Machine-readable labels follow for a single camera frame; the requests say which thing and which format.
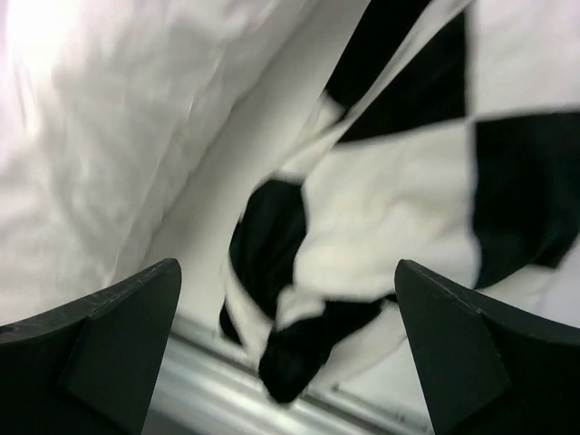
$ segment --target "checkered blanket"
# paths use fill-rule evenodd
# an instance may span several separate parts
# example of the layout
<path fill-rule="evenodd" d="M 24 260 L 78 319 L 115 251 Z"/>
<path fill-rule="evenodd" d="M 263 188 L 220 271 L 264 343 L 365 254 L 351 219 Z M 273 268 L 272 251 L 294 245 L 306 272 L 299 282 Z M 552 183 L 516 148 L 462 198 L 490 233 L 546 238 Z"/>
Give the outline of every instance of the checkered blanket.
<path fill-rule="evenodd" d="M 372 0 L 232 237 L 221 324 L 271 396 L 397 347 L 403 258 L 532 310 L 580 226 L 579 103 L 577 0 Z"/>

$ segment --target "white bedding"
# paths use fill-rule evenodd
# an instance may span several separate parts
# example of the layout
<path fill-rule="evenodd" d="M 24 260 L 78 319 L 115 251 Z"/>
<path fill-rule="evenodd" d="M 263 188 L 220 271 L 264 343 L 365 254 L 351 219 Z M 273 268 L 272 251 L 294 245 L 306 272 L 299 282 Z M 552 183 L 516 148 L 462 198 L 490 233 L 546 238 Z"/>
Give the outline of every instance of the white bedding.
<path fill-rule="evenodd" d="M 314 0 L 3 2 L 0 324 L 136 271 Z"/>

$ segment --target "black plastic part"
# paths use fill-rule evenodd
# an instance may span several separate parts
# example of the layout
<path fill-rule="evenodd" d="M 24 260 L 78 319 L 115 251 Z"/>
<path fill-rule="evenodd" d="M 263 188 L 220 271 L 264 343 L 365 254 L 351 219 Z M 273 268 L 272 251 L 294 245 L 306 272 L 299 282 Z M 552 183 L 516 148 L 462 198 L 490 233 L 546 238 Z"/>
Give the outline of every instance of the black plastic part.
<path fill-rule="evenodd" d="M 140 434 L 180 286 L 167 259 L 3 327 L 0 433 Z"/>
<path fill-rule="evenodd" d="M 395 288 L 437 435 L 577 432 L 580 330 L 411 261 Z"/>

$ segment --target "white fabric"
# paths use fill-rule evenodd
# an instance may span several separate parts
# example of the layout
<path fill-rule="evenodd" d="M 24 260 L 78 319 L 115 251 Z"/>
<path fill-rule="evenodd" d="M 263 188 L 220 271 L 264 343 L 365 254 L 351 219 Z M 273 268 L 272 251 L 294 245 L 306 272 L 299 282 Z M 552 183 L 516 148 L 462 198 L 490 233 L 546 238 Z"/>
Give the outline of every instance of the white fabric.
<path fill-rule="evenodd" d="M 393 288 L 394 267 L 412 258 L 475 284 L 467 128 L 450 121 L 421 130 L 397 135 L 389 146 L 368 140 L 340 148 L 317 166 L 304 184 L 309 232 L 296 256 L 296 282 L 325 298 L 370 301 Z M 458 251 L 463 261 L 450 262 Z"/>
<path fill-rule="evenodd" d="M 476 113 L 495 118 L 578 107 L 577 0 L 486 0 L 473 7 L 478 18 L 470 36 L 478 46 L 471 72 Z"/>
<path fill-rule="evenodd" d="M 233 104 L 313 3 L 8 4 L 0 324 L 136 270 Z"/>

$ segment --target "white pillow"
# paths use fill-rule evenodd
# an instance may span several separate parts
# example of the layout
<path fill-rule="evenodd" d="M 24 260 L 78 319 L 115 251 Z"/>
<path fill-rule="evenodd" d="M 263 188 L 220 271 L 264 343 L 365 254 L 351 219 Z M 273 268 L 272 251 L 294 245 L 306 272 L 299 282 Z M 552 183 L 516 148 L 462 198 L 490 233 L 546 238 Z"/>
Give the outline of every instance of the white pillow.
<path fill-rule="evenodd" d="M 0 33 L 0 324 L 135 271 L 314 0 L 13 0 Z"/>

